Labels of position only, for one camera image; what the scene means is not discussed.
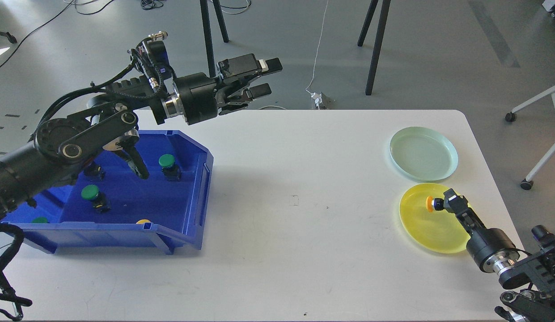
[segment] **black cable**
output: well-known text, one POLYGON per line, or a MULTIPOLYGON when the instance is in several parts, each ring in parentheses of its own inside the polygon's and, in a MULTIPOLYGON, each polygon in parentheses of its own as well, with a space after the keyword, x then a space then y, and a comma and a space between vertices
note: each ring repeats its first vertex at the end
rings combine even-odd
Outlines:
POLYGON ((113 94, 113 95, 124 97, 124 98, 132 98, 134 100, 142 100, 142 101, 151 100, 151 99, 157 97, 158 95, 160 95, 161 91, 165 87, 164 79, 162 78, 162 73, 160 72, 160 69, 156 65, 154 67, 154 71, 158 75, 159 86, 156 89, 156 91, 153 94, 151 94, 150 96, 136 96, 136 95, 130 95, 130 94, 124 94, 124 93, 120 93, 120 92, 115 92, 113 90, 106 90, 106 89, 99 90, 99 93, 113 94))
POLYGON ((140 62, 140 65, 142 67, 142 69, 138 69, 140 73, 144 74, 144 72, 146 72, 150 77, 154 77, 154 75, 151 75, 151 73, 153 73, 154 71, 151 67, 152 62, 148 59, 148 56, 140 55, 140 53, 136 49, 131 49, 130 54, 136 57, 136 59, 138 59, 138 61, 140 62))
POLYGON ((21 228, 10 224, 0 224, 0 232, 8 233, 13 236, 13 242, 0 256, 0 289, 3 292, 3 294, 0 294, 0 300, 14 300, 11 302, 13 302, 13 307, 17 315, 13 316, 9 314, 9 312, 1 308, 0 313, 10 318, 11 320, 20 321, 23 318, 21 305, 30 306, 32 304, 32 301, 26 298, 15 296, 15 290, 11 287, 11 285, 9 285, 9 282, 5 277, 3 270, 11 262, 15 255, 17 255, 17 252, 19 251, 21 244, 25 238, 25 234, 23 233, 23 230, 21 228))
POLYGON ((164 0, 140 0, 140 7, 142 10, 152 10, 155 8, 162 8, 164 0))
MULTIPOLYGON (((149 47, 147 41, 148 41, 148 38, 145 38, 145 39, 143 39, 142 42, 141 42, 141 43, 144 45, 144 48, 148 48, 148 47, 149 47)), ((161 73, 161 71, 160 71, 160 69, 159 69, 159 67, 158 67, 158 64, 157 64, 157 62, 155 61, 153 55, 145 55, 144 58, 145 58, 145 59, 148 59, 148 60, 150 61, 150 66, 154 67, 154 71, 155 71, 156 74, 155 74, 155 75, 152 75, 152 76, 154 76, 154 77, 155 77, 156 75, 158 76, 158 84, 159 84, 159 86, 158 86, 158 88, 155 90, 154 94, 150 95, 150 96, 157 96, 158 94, 160 94, 160 92, 164 89, 164 86, 165 86, 165 85, 164 85, 164 79, 163 79, 163 77, 162 77, 162 73, 161 73)))
POLYGON ((99 92, 99 89, 102 89, 104 86, 108 86, 112 84, 113 82, 124 77, 126 74, 128 74, 128 72, 132 71, 132 69, 134 68, 134 65, 135 65, 135 62, 133 61, 132 63, 130 63, 130 65, 124 68, 120 73, 112 77, 112 79, 100 85, 74 90, 73 92, 70 92, 68 94, 61 96, 58 100, 56 100, 53 104, 51 104, 49 108, 47 108, 40 122, 37 125, 37 129, 41 126, 42 123, 46 122, 47 120, 50 120, 50 118, 52 118, 56 114, 56 112, 58 112, 65 104, 67 104, 71 100, 74 100, 75 98, 81 97, 86 94, 99 92))
POLYGON ((11 59, 11 57, 13 57, 13 55, 15 55, 15 53, 17 52, 17 49, 19 49, 19 47, 21 47, 21 45, 23 44, 23 42, 30 36, 32 35, 35 31, 41 29, 42 27, 44 27, 46 24, 48 24, 49 22, 55 20, 56 17, 60 16, 61 13, 63 13, 65 10, 67 10, 69 8, 69 6, 71 6, 72 2, 70 4, 67 4, 67 6, 61 10, 61 12, 57 13, 56 16, 52 17, 51 20, 45 22, 44 24, 40 25, 39 27, 36 27, 32 32, 30 32, 28 35, 25 36, 25 38, 23 38, 23 40, 21 40, 19 42, 19 44, 17 45, 17 47, 15 48, 15 50, 11 53, 11 55, 9 55, 9 57, 7 57, 7 59, 0 65, 0 68, 3 67, 3 65, 5 65, 9 59, 11 59))
POLYGON ((526 255, 528 255, 528 256, 532 256, 532 253, 530 253, 529 251, 525 251, 525 250, 519 249, 519 248, 516 248, 516 250, 517 250, 517 251, 521 251, 522 253, 524 253, 524 254, 526 254, 526 255))
POLYGON ((250 2, 248 2, 248 5, 247 5, 247 6, 245 6, 245 7, 227 7, 227 6, 222 6, 222 5, 220 4, 220 7, 222 7, 222 8, 226 8, 226 9, 245 9, 245 8, 248 8, 248 7, 250 7, 250 6, 251 6, 251 1, 250 1, 250 2))
POLYGON ((176 71, 174 70, 174 68, 170 65, 166 65, 166 67, 168 67, 170 73, 172 73, 172 78, 177 79, 178 76, 176 76, 176 71))
POLYGON ((9 246, 9 245, 11 245, 11 243, 8 243, 7 245, 1 246, 0 249, 3 249, 3 248, 5 248, 5 247, 7 247, 7 246, 9 246))
POLYGON ((74 2, 72 2, 73 4, 75 4, 75 11, 83 16, 91 16, 91 14, 95 14, 95 13, 99 13, 102 10, 104 10, 104 8, 106 8, 106 6, 108 6, 112 1, 114 0, 110 0, 108 1, 102 8, 100 8, 99 10, 95 11, 95 12, 89 12, 89 13, 83 13, 83 12, 79 12, 79 9, 76 7, 76 0, 74 2))
POLYGON ((23 316, 12 316, 11 314, 9 314, 9 312, 7 312, 6 310, 0 309, 0 313, 2 313, 4 316, 7 316, 7 318, 14 320, 14 321, 21 321, 23 319, 23 316))

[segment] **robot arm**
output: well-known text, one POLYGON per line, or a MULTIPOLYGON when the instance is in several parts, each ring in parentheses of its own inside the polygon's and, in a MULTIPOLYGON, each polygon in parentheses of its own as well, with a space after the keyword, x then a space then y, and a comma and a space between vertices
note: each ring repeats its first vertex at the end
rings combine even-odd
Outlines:
POLYGON ((455 214, 470 235, 466 250, 480 270, 496 273, 507 290, 531 283, 520 292, 502 293, 500 301, 510 310, 497 306, 496 313, 510 322, 555 322, 555 235, 541 225, 535 226, 532 234, 540 250, 527 253, 528 257, 519 261, 519 250, 510 238, 498 228, 487 229, 464 196, 453 189, 444 195, 444 199, 429 197, 427 208, 429 212, 447 210, 455 214))
MULTIPOLYGON (((186 123, 195 124, 247 107, 248 102, 271 94, 269 85, 249 87, 257 78, 281 71, 279 59, 257 60, 254 54, 226 59, 218 63, 220 74, 207 77, 197 73, 177 77, 168 62, 160 31, 143 39, 129 51, 131 63, 111 80, 100 85, 75 90, 56 100, 47 109, 26 145, 0 157, 0 220, 27 202, 35 207, 33 197, 53 186, 73 185, 84 169, 94 175, 93 160, 104 149, 126 161, 141 179, 148 178, 144 160, 136 151, 138 116, 134 110, 149 106, 157 124, 183 115, 186 123), (142 75, 122 80, 129 71, 142 75), (164 81, 173 79, 173 93, 164 81), (86 94, 101 93, 87 104, 87 109, 53 119, 62 106, 86 94)), ((0 224, 0 232, 14 236, 13 243, 0 256, 0 300, 13 303, 15 315, 0 309, 14 321, 23 318, 21 306, 32 302, 15 295, 3 274, 24 239, 14 225, 0 224)))

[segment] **small bottle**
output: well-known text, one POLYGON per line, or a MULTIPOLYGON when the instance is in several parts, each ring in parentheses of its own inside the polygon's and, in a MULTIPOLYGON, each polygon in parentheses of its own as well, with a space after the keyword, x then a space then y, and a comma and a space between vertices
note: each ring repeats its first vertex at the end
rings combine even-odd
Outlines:
POLYGON ((164 154, 158 159, 162 173, 164 173, 167 181, 180 181, 182 170, 176 164, 174 156, 171 154, 164 154))
POLYGON ((48 224, 49 220, 46 217, 37 217, 31 222, 32 224, 48 224))
POLYGON ((83 191, 81 191, 80 196, 84 200, 89 200, 97 212, 107 212, 110 210, 110 202, 106 199, 106 195, 99 190, 97 185, 87 185, 83 188, 83 191))
POLYGON ((93 161, 88 167, 85 168, 85 170, 83 170, 83 173, 89 181, 103 181, 106 171, 93 161))

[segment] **light green plate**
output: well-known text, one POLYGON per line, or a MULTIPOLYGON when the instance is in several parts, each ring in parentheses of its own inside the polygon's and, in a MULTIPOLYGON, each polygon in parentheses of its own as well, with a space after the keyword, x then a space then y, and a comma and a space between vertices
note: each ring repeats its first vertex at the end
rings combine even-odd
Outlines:
POLYGON ((426 127, 407 127, 390 139, 390 157, 398 169, 418 181, 449 177, 458 153, 444 135, 426 127))

